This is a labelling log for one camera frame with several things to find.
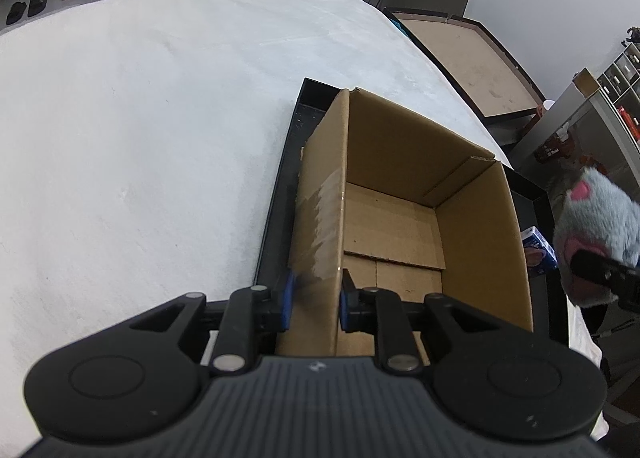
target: stuffed toy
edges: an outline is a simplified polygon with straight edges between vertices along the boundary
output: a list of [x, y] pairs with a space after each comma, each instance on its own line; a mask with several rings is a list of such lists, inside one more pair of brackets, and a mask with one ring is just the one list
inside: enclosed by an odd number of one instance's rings
[[626, 46], [627, 43], [638, 43], [640, 42], [640, 28], [637, 26], [632, 26], [629, 30], [626, 31], [630, 36], [626, 38], [624, 41], [621, 41], [622, 46]]
[[593, 168], [585, 169], [567, 192], [553, 246], [562, 288], [576, 306], [588, 308], [617, 299], [608, 288], [574, 276], [571, 258], [580, 249], [636, 266], [640, 256], [640, 206]]

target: pink plush ear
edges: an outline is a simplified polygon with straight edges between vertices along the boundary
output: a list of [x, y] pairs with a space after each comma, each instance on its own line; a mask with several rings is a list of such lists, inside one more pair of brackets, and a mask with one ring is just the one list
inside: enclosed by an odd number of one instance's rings
[[571, 198], [571, 200], [573, 200], [574, 202], [578, 202], [580, 200], [586, 200], [590, 196], [590, 194], [591, 188], [589, 187], [589, 184], [587, 184], [583, 180], [580, 180], [571, 190], [569, 198]]

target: slipper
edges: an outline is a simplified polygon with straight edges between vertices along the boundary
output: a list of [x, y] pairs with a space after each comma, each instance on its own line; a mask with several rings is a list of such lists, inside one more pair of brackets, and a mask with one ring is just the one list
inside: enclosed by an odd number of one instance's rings
[[47, 0], [29, 0], [29, 9], [27, 11], [27, 17], [32, 18], [38, 15], [47, 6]]
[[6, 25], [9, 26], [10, 24], [20, 21], [25, 8], [27, 8], [27, 4], [24, 1], [16, 1], [6, 15]]

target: red object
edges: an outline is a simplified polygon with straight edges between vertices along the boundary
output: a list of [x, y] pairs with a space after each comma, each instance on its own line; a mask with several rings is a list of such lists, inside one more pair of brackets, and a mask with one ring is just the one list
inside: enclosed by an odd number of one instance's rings
[[622, 106], [618, 108], [618, 113], [620, 114], [620, 117], [622, 117], [622, 120], [625, 121], [626, 126], [629, 128], [629, 131], [631, 131], [631, 135], [633, 135], [633, 138], [636, 140], [636, 142], [640, 140], [640, 132], [638, 132], [636, 123], [631, 118], [631, 115], [629, 115], [626, 109]]

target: black tray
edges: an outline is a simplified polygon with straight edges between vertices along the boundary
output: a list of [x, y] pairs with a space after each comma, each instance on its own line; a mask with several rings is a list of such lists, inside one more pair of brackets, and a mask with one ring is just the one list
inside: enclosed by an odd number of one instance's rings
[[[307, 139], [324, 117], [340, 90], [305, 78], [293, 111], [284, 143], [280, 167], [271, 196], [267, 223], [254, 277], [254, 284], [285, 290], [285, 301], [292, 296], [293, 278], [289, 269], [289, 248], [296, 213], [296, 193], [300, 154]], [[554, 219], [544, 190], [504, 166], [520, 230], [536, 226], [542, 235], [553, 239]], [[534, 330], [568, 344], [566, 299], [556, 270], [529, 281]]]

